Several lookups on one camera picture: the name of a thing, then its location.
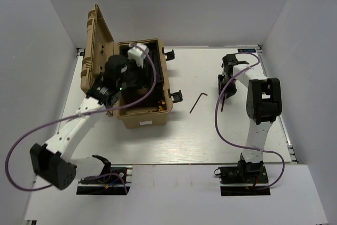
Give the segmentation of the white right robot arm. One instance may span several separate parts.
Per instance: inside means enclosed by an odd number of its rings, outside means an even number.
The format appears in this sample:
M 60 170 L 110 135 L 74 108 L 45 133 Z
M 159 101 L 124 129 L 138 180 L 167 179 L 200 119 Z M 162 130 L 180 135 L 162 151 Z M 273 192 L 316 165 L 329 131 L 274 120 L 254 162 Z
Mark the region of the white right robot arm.
M 238 168 L 238 177 L 244 182 L 252 181 L 257 170 L 252 164 L 263 161 L 263 151 L 268 131 L 282 112 L 281 85 L 277 78 L 267 77 L 256 68 L 259 62 L 249 64 L 239 61 L 237 54 L 222 58 L 222 74 L 218 75 L 219 101 L 236 94 L 236 82 L 247 88 L 246 113 L 250 119 L 246 145 L 241 160 L 246 164 Z

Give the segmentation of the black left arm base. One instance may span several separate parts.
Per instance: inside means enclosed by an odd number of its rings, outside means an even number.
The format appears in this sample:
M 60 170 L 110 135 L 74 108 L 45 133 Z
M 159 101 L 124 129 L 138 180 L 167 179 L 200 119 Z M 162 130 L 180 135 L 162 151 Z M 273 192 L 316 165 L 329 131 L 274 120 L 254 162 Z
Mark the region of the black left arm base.
M 99 155 L 93 158 L 103 164 L 99 174 L 91 174 L 79 179 L 77 195 L 127 195 L 132 181 L 132 167 L 114 166 Z

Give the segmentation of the tan plastic toolbox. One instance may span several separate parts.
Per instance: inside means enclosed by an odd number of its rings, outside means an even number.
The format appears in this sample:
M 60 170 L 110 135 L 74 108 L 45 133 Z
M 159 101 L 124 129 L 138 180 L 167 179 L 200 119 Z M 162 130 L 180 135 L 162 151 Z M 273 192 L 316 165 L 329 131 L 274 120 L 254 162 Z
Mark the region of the tan plastic toolbox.
M 96 5 L 88 13 L 81 90 L 114 107 L 108 116 L 128 129 L 165 125 L 173 104 L 183 100 L 170 89 L 166 62 L 174 58 L 158 38 L 115 43 Z

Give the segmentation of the thin brown hex key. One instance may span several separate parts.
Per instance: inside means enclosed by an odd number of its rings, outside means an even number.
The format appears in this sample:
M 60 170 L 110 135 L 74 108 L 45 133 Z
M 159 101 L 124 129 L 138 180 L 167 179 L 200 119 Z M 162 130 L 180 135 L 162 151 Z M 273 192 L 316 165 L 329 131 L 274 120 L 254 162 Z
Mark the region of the thin brown hex key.
M 190 109 L 189 114 L 191 114 L 193 112 L 193 110 L 195 109 L 197 103 L 199 102 L 199 100 L 202 96 L 208 96 L 208 94 L 206 94 L 206 93 L 200 93 L 199 94 L 198 98 L 196 99 L 195 103 L 193 104 L 192 108 Z

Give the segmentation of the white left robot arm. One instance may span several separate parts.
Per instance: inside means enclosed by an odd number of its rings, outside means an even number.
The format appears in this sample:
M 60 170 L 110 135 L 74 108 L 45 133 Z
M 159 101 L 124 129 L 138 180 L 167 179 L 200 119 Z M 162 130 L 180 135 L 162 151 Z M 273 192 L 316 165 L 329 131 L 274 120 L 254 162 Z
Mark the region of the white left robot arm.
M 121 98 L 122 91 L 142 84 L 146 54 L 113 55 L 105 64 L 82 104 L 64 126 L 42 145 L 34 144 L 29 153 L 35 174 L 59 190 L 75 179 L 106 182 L 111 163 L 100 155 L 74 159 L 73 153 L 95 123 Z

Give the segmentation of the yellow needle-nose pliers front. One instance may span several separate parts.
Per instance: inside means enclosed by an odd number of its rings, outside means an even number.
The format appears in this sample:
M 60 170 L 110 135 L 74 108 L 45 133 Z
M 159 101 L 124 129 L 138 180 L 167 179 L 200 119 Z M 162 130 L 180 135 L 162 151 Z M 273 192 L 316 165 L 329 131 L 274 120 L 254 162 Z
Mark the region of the yellow needle-nose pliers front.
M 152 105 L 149 109 L 150 112 L 163 112 L 166 110 L 166 102 L 158 100 L 156 104 Z

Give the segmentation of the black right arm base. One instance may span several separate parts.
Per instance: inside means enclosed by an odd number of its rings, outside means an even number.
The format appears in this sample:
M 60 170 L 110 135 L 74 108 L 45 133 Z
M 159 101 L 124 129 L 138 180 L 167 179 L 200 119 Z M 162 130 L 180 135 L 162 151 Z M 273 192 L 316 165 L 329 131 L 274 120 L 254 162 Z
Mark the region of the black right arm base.
M 220 179 L 223 197 L 247 197 L 270 195 L 269 179 L 264 163 L 239 160 L 236 166 L 222 166 L 214 170 Z

